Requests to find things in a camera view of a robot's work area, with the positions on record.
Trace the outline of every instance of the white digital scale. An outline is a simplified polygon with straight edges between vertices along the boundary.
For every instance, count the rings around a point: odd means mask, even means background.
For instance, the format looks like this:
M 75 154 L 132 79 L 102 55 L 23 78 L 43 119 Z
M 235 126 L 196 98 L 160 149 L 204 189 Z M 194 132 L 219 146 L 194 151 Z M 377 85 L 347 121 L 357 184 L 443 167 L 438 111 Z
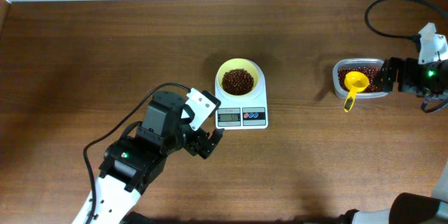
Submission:
M 244 69 L 253 77 L 252 91 L 244 95 L 232 95 L 221 87 L 223 76 L 233 69 Z M 260 67 L 247 59 L 231 59 L 225 62 L 215 78 L 215 96 L 221 101 L 216 110 L 216 128 L 226 130 L 265 129 L 268 125 L 266 82 Z

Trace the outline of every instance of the yellow scoop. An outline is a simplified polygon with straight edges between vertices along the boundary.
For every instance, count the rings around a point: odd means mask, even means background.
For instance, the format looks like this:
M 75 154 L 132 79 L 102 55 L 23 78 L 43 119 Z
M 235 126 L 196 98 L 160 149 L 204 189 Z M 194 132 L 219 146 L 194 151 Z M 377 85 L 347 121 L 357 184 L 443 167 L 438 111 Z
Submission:
M 364 91 L 370 85 L 370 81 L 364 73 L 351 71 L 345 76 L 344 84 L 350 90 L 344 104 L 344 111 L 349 112 L 355 103 L 356 94 Z

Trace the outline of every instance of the coffee bean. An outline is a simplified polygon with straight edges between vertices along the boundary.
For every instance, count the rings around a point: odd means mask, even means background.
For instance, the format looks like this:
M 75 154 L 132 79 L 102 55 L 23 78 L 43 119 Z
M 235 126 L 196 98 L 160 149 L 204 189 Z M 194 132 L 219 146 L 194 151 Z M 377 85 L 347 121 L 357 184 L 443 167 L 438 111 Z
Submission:
M 341 85 L 341 87 L 344 90 L 349 91 L 345 87 L 344 80 L 345 80 L 345 76 L 351 71 L 361 72 L 361 73 L 365 74 L 367 76 L 367 78 L 369 78 L 370 85 L 364 91 L 362 91 L 363 93 L 381 92 L 381 90 L 376 85 L 373 84 L 373 78 L 379 72 L 379 68 L 374 67 L 374 66 L 363 66 L 363 67 L 358 67 L 355 69 L 350 69 L 350 68 L 338 69 L 337 77 L 339 78 L 339 84 Z
M 223 89 L 231 95 L 245 95 L 253 88 L 253 77 L 244 69 L 224 73 Z

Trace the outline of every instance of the brown wooden tabletop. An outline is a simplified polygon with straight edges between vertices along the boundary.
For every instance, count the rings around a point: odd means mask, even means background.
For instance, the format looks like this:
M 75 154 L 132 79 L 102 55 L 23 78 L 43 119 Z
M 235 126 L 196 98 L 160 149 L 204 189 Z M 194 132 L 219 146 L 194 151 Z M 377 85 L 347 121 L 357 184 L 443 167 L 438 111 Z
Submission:
M 156 85 L 214 92 L 218 67 L 235 57 L 265 73 L 269 127 L 226 131 L 208 160 L 173 154 L 135 211 L 287 221 L 430 195 L 447 161 L 448 109 L 426 115 L 421 99 L 395 91 L 345 113 L 333 93 L 340 60 L 418 57 L 413 43 L 365 26 L 372 1 L 14 3 L 0 39 L 0 222 L 70 223 L 90 191 L 83 147 Z M 447 21 L 414 3 L 372 11 L 385 32 L 416 34 L 427 22 L 448 35 Z M 123 129 L 90 149 L 95 174 Z

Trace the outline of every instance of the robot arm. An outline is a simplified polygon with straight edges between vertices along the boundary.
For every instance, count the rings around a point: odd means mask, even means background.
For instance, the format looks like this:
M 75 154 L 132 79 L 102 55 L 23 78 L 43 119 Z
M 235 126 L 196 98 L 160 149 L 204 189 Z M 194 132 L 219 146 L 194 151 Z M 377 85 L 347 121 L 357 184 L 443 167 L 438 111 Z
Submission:
M 192 88 L 188 101 L 173 92 L 157 92 L 143 122 L 129 125 L 104 154 L 95 180 L 96 207 L 92 192 L 73 224 L 119 223 L 139 201 L 148 185 L 163 171 L 168 155 L 181 148 L 206 159 L 223 136 L 215 129 L 210 136 L 200 126 L 221 102 L 207 91 Z M 136 128 L 135 137 L 128 134 Z

